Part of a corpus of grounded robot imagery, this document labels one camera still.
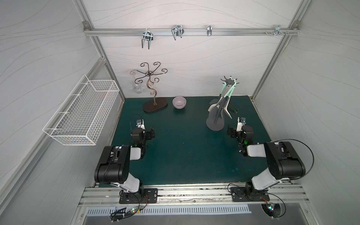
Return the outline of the grey spatula green handle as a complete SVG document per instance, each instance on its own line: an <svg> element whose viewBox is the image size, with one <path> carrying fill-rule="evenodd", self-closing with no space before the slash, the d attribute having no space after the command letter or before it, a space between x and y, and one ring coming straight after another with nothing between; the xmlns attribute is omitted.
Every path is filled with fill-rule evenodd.
<svg viewBox="0 0 360 225"><path fill-rule="evenodd" d="M229 111L228 111L228 104L230 103L230 99L231 99L231 96L232 96L232 93L233 93L233 91L234 91L234 89L236 88L236 85L237 85L237 83L235 83L235 84L233 84L229 89L228 89L228 91L226 92L226 94L224 94L223 93L223 98L222 98L222 100L219 102L219 104L216 106L216 107L214 107L214 108L216 108L217 109L217 114L221 114L222 112L225 112L225 114L230 118L230 119L232 119L232 116L231 116L231 114L229 113ZM221 92L222 91L225 91L225 89L226 89L226 84L224 83L223 84L223 87L222 87L222 89L221 89Z"/></svg>

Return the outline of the cream spatula grey handle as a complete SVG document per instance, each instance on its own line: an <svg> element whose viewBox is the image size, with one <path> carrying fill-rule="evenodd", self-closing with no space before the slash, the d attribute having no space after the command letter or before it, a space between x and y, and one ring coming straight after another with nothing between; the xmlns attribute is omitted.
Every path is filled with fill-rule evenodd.
<svg viewBox="0 0 360 225"><path fill-rule="evenodd" d="M223 96L223 93L224 91L221 91L219 97L217 99L213 99L211 102L210 102L210 107L208 108L208 112L210 112L214 107L216 107L219 102L222 100L222 96Z"/></svg>

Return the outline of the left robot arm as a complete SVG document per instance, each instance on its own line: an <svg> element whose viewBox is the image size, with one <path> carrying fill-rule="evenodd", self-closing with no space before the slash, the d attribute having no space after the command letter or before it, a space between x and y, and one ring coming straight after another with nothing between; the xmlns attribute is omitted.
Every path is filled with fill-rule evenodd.
<svg viewBox="0 0 360 225"><path fill-rule="evenodd" d="M130 144L105 146L94 172L95 182L121 188L126 193L139 192L142 183L130 173L130 162L144 158L146 142L154 137L153 128L147 131L137 127L131 131Z"/></svg>

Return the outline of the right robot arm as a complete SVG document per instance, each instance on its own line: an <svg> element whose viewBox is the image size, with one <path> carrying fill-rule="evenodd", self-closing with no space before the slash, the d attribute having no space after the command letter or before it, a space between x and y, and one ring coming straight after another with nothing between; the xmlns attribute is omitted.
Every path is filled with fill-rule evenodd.
<svg viewBox="0 0 360 225"><path fill-rule="evenodd" d="M250 158L265 158L267 167L251 178L242 189L246 197L253 197L287 180L303 177L307 171L300 156L289 141L253 143L253 128L242 125L241 128L228 127L227 133L238 141L239 152Z"/></svg>

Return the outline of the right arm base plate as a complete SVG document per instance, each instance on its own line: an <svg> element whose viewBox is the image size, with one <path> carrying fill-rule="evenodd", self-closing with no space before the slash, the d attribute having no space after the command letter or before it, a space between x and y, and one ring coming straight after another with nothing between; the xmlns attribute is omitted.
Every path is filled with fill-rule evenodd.
<svg viewBox="0 0 360 225"><path fill-rule="evenodd" d="M233 202L265 202L270 201L266 191L258 191L247 187L230 187Z"/></svg>

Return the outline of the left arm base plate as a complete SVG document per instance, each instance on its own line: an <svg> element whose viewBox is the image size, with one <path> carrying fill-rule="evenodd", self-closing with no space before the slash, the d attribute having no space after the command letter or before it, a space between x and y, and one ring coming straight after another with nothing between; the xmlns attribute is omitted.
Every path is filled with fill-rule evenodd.
<svg viewBox="0 0 360 225"><path fill-rule="evenodd" d="M158 189L157 188L145 188L140 189L136 193L127 193L121 191L119 198L119 204L146 204L157 203L158 201Z"/></svg>

